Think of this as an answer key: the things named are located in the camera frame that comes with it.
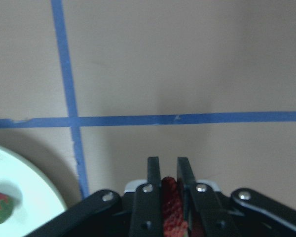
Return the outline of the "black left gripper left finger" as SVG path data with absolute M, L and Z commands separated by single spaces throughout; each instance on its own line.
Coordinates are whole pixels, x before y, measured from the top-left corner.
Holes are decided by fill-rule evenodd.
M 147 181 L 134 194 L 130 237 L 163 236 L 159 158 L 149 157 L 147 168 Z

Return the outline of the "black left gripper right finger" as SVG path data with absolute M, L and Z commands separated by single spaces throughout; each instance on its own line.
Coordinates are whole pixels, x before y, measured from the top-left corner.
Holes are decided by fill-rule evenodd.
M 238 237 L 231 215 L 213 188 L 196 181 L 188 158 L 177 159 L 177 182 L 191 237 Z

